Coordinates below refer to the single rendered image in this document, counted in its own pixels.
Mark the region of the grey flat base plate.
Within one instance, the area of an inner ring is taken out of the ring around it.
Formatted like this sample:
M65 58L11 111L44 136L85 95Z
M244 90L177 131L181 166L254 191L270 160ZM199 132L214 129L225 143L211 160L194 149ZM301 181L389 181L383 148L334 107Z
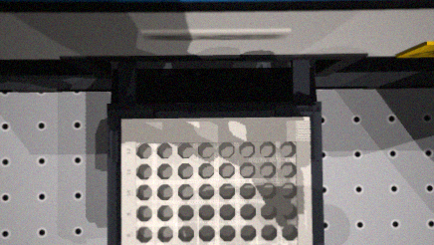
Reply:
M0 245L108 245L110 98L0 93ZM434 88L317 100L325 245L434 245Z

